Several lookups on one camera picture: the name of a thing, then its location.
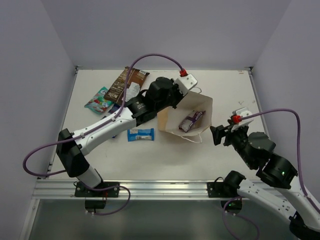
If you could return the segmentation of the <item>brown paper bag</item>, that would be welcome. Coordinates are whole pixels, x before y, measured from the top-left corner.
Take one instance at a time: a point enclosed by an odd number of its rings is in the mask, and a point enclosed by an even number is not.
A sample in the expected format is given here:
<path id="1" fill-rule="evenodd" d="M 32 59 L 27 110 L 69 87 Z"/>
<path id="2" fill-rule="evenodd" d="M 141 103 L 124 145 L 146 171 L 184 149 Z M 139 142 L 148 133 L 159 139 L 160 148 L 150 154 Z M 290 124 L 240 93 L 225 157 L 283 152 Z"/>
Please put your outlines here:
<path id="1" fill-rule="evenodd" d="M 157 113 L 157 129 L 199 144 L 201 134 L 212 125 L 213 99 L 194 87 L 177 105 Z"/>

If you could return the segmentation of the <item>black snack bag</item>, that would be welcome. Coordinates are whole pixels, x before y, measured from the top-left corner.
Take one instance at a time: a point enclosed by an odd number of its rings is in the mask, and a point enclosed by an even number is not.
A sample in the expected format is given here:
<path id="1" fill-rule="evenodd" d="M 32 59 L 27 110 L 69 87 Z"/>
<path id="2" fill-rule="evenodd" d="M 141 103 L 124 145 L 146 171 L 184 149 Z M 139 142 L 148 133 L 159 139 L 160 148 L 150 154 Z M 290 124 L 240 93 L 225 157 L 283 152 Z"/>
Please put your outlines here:
<path id="1" fill-rule="evenodd" d="M 123 101 L 127 102 L 138 95 L 150 73 L 136 68 L 132 68 L 129 74 L 128 71 L 129 67 L 126 66 L 104 95 L 105 100 L 120 106 Z"/>

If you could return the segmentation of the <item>dark blue snack packet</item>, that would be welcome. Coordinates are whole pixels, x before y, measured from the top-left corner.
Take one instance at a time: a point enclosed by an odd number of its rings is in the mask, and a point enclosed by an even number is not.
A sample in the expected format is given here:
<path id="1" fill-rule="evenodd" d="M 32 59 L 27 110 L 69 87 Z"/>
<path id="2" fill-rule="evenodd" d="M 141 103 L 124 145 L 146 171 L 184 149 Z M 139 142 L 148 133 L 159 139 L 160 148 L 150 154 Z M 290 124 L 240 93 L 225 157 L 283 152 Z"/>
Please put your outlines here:
<path id="1" fill-rule="evenodd" d="M 113 103 L 111 106 L 109 106 L 106 111 L 104 112 L 104 115 L 101 119 L 104 119 L 112 114 L 114 114 L 116 111 L 120 109 L 120 105 Z"/>

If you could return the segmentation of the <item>teal snack packet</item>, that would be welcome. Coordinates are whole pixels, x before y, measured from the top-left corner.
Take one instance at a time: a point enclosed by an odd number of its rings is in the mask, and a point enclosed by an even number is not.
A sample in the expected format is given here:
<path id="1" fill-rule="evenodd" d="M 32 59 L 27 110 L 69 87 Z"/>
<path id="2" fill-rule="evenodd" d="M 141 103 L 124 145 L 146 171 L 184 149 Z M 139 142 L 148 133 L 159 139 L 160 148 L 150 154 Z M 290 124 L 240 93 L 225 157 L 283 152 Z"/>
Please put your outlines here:
<path id="1" fill-rule="evenodd" d="M 113 104 L 112 101 L 106 100 L 104 98 L 105 94 L 108 92 L 108 89 L 103 86 L 85 105 L 84 108 L 87 108 L 93 111 L 96 114 L 103 114 L 106 109 Z"/>

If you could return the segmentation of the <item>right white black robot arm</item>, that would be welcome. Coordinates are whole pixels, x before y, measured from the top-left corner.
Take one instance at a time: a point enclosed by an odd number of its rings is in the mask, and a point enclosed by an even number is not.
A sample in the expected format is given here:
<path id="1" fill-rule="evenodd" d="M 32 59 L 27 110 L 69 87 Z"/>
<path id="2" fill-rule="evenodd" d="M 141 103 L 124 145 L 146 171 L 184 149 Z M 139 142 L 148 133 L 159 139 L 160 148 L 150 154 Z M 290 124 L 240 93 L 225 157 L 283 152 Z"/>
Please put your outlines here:
<path id="1" fill-rule="evenodd" d="M 290 232 L 301 240 L 320 238 L 319 202 L 301 181 L 300 173 L 286 158 L 274 153 L 276 147 L 263 132 L 247 134 L 248 126 L 233 130 L 229 126 L 211 126 L 215 145 L 233 146 L 256 176 L 274 188 L 284 199 L 258 187 L 243 174 L 232 170 L 221 186 L 207 186 L 228 197 L 245 197 L 274 212 L 288 224 Z"/>

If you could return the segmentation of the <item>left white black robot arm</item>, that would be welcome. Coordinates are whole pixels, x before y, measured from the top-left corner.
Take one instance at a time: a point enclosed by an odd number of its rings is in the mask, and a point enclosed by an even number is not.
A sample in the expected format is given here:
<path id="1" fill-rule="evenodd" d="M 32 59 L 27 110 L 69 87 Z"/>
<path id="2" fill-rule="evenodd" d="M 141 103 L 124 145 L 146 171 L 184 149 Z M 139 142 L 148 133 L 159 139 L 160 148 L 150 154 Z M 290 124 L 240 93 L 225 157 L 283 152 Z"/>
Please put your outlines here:
<path id="1" fill-rule="evenodd" d="M 101 195 L 103 180 L 85 156 L 121 132 L 154 119 L 163 109 L 176 108 L 196 84 L 190 76 L 177 79 L 158 77 L 148 89 L 140 91 L 113 114 L 75 132 L 62 130 L 58 135 L 56 154 L 68 176 L 81 181 L 92 196 Z"/>

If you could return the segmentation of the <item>purple snack packet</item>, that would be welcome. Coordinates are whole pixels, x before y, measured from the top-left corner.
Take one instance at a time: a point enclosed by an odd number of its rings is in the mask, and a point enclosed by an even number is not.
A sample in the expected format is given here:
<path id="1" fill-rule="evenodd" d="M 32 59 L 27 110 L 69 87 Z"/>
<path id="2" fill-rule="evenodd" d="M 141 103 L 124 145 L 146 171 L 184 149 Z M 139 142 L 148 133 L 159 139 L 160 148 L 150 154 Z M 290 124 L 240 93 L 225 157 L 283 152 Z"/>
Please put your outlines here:
<path id="1" fill-rule="evenodd" d="M 206 111 L 195 111 L 189 113 L 178 125 L 178 128 L 183 132 L 189 132 L 196 123 L 205 115 Z"/>

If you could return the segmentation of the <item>right black controller box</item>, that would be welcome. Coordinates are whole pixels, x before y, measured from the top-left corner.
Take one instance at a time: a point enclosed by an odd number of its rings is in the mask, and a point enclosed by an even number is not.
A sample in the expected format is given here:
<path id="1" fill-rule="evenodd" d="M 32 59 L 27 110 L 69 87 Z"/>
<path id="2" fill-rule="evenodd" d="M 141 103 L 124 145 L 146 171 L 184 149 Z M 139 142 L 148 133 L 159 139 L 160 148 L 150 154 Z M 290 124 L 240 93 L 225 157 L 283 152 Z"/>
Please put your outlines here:
<path id="1" fill-rule="evenodd" d="M 222 200 L 220 202 L 222 208 L 225 208 L 229 212 L 239 212 L 243 208 L 243 201 L 241 199 L 236 199 L 227 204 L 227 200 Z"/>

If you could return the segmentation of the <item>black controller box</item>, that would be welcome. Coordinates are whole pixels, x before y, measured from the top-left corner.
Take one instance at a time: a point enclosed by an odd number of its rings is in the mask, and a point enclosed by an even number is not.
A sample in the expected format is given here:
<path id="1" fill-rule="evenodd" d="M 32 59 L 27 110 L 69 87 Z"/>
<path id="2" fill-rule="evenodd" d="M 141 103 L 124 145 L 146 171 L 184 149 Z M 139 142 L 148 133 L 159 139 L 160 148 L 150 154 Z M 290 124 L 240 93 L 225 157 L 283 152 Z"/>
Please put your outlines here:
<path id="1" fill-rule="evenodd" d="M 96 211 L 96 210 L 102 210 L 105 208 L 107 201 L 105 199 L 100 200 L 85 200 L 84 201 L 84 207 L 87 211 Z"/>
<path id="2" fill-rule="evenodd" d="M 222 208 L 225 208 L 229 212 L 239 212 L 243 208 L 243 201 L 241 199 L 236 199 L 227 204 L 227 200 L 222 200 L 220 202 Z"/>

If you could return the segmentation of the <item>left black controller box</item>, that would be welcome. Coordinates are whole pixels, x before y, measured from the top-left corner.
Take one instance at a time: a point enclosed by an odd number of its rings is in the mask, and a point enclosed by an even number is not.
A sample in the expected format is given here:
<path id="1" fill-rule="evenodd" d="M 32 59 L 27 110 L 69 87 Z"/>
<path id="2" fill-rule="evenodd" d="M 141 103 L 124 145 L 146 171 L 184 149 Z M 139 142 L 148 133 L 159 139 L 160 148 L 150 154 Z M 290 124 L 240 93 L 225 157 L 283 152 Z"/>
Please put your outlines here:
<path id="1" fill-rule="evenodd" d="M 100 200 L 85 200 L 84 201 L 84 207 L 87 211 L 96 211 L 96 210 L 102 210 L 105 208 L 107 201 L 105 199 Z"/>

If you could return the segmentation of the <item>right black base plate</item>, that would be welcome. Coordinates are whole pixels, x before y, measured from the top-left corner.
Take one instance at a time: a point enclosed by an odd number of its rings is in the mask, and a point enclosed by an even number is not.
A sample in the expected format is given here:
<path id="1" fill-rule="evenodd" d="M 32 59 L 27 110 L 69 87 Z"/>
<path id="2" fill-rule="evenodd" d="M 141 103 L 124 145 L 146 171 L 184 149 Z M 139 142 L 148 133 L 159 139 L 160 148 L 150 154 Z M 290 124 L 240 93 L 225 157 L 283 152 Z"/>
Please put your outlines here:
<path id="1" fill-rule="evenodd" d="M 221 176 L 206 183 L 209 198 L 233 198 L 238 195 L 237 189 Z"/>

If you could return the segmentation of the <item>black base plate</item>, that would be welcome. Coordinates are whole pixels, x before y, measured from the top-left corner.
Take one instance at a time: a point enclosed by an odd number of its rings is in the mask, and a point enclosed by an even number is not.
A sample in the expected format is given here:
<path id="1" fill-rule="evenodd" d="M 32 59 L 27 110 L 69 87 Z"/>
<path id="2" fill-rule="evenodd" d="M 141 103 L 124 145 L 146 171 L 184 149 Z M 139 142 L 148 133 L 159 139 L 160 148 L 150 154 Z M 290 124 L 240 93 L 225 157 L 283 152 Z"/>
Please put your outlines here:
<path id="1" fill-rule="evenodd" d="M 116 181 L 101 182 L 94 190 L 79 181 L 75 185 L 74 196 L 77 198 L 117 198 L 119 191 L 120 183 Z"/>
<path id="2" fill-rule="evenodd" d="M 221 176 L 206 183 L 209 198 L 233 198 L 238 195 L 237 189 Z"/>

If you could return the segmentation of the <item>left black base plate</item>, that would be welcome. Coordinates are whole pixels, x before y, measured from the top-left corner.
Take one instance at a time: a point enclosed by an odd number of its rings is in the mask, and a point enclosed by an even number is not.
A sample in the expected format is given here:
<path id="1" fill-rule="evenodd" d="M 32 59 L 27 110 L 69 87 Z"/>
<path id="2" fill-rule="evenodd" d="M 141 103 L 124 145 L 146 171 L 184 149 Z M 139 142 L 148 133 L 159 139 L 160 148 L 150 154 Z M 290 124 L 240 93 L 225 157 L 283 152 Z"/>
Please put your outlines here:
<path id="1" fill-rule="evenodd" d="M 79 181 L 75 185 L 74 196 L 77 198 L 117 198 L 119 191 L 120 183 L 116 181 L 101 182 L 94 190 Z"/>

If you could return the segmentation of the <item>aluminium mounting rail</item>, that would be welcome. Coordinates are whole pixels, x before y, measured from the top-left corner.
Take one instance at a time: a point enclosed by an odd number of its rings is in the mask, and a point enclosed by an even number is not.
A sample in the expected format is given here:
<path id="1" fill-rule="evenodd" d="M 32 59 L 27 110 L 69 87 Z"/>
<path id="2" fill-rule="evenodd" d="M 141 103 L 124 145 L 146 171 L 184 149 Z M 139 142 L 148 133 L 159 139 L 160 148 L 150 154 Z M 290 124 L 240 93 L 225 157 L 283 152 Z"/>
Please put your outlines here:
<path id="1" fill-rule="evenodd" d="M 118 180 L 124 188 L 114 187 L 114 197 L 108 200 L 227 200 L 230 196 L 215 193 L 208 180 Z M 88 196 L 76 187 L 74 179 L 38 180 L 31 198 L 34 200 L 101 200 L 102 197 Z"/>

